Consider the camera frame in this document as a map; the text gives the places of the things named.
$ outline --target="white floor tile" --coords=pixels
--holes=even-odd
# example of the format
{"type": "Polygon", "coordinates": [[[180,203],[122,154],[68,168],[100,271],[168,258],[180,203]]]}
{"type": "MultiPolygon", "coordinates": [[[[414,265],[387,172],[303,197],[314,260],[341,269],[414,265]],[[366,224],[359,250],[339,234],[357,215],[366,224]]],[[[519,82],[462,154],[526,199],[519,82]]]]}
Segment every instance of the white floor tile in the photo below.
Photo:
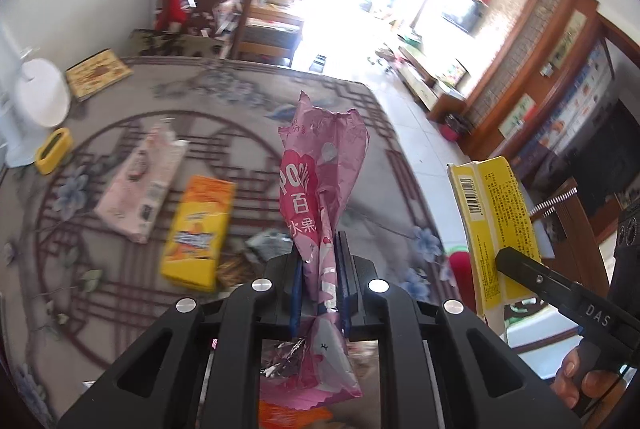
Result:
{"type": "Polygon", "coordinates": [[[424,194],[431,216],[443,244],[458,244],[466,239],[462,218],[446,176],[432,176],[415,171],[415,177],[424,194]]]}
{"type": "Polygon", "coordinates": [[[447,164],[461,165],[470,162],[469,157],[462,152],[458,144],[450,142],[439,132],[430,133],[427,137],[445,167],[447,164]]]}
{"type": "Polygon", "coordinates": [[[437,134],[439,135],[440,133],[438,132],[438,125],[436,122],[431,122],[431,120],[427,119],[427,109],[421,105],[418,104],[417,102],[413,101],[412,102],[412,106],[410,106],[411,112],[412,114],[414,114],[415,119],[418,121],[418,124],[420,124],[420,128],[425,132],[425,133],[429,133],[431,134],[437,134]]]}
{"type": "Polygon", "coordinates": [[[414,172],[434,176],[444,176],[445,168],[441,164],[427,134],[421,129],[394,125],[400,146],[414,172]]]}
{"type": "Polygon", "coordinates": [[[391,95],[385,92],[379,92],[375,95],[394,127],[404,126],[406,128],[413,128],[414,130],[421,130],[418,120],[411,112],[408,101],[397,95],[391,95]]]}
{"type": "Polygon", "coordinates": [[[383,92],[389,95],[395,95],[401,99],[407,101],[412,99],[412,95],[409,90],[404,86],[402,81],[393,72],[385,73],[384,69],[379,66],[372,67],[372,70],[379,70],[379,75],[375,77],[375,81],[364,82],[371,91],[383,92]]]}

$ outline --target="pink snack package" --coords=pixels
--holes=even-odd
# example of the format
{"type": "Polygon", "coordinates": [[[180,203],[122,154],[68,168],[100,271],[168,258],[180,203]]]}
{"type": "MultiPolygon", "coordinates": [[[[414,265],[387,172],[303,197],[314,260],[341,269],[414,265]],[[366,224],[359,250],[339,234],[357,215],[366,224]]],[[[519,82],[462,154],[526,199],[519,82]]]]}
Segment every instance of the pink snack package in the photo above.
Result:
{"type": "Polygon", "coordinates": [[[189,142],[168,119],[156,123],[127,157],[94,212],[134,243],[146,243],[189,142]]]}
{"type": "Polygon", "coordinates": [[[262,379],[261,398],[291,409],[311,409],[361,396],[337,328],[334,231],[369,144],[356,110],[335,114],[300,93],[288,128],[278,130],[285,151],[280,164],[280,212],[303,260],[306,288],[318,316],[307,334],[298,372],[286,380],[262,379]]]}

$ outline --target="barcode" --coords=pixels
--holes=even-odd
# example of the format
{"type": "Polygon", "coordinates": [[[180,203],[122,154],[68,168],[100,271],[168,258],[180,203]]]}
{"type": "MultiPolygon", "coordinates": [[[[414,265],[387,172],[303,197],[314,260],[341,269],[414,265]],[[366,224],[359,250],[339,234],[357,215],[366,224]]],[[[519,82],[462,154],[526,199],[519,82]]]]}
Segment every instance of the barcode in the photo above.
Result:
{"type": "Polygon", "coordinates": [[[474,182],[473,178],[462,176],[458,177],[458,180],[460,181],[462,193],[465,196],[466,206],[469,209],[469,213],[471,214],[471,219],[474,221],[476,219],[483,219],[484,214],[482,213],[482,206],[478,198],[476,182],[474,182]]]}
{"type": "Polygon", "coordinates": [[[152,202],[158,202],[162,200],[162,197],[164,197],[164,186],[156,182],[151,182],[146,190],[146,198],[152,202]]]}

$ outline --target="television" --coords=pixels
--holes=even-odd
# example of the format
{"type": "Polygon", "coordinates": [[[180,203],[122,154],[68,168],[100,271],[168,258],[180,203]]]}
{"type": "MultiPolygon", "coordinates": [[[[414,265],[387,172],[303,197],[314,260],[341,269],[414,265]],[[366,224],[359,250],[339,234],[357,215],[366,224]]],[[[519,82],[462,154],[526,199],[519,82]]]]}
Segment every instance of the television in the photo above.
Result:
{"type": "Polygon", "coordinates": [[[480,0],[447,0],[442,9],[442,17],[460,30],[471,34],[482,18],[486,5],[480,0]]]}

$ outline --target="white fan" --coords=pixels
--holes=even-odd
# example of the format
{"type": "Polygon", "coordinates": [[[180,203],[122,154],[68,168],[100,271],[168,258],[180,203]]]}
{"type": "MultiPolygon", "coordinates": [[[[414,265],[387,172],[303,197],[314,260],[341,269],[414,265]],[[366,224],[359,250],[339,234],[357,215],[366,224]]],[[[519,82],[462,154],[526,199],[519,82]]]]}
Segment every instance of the white fan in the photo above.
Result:
{"type": "Polygon", "coordinates": [[[5,163],[20,167],[35,161],[51,128],[65,119],[70,95],[53,63],[45,59],[25,61],[31,49],[19,50],[2,22],[0,30],[19,66],[15,80],[3,81],[0,89],[0,135],[5,140],[5,163]]]}

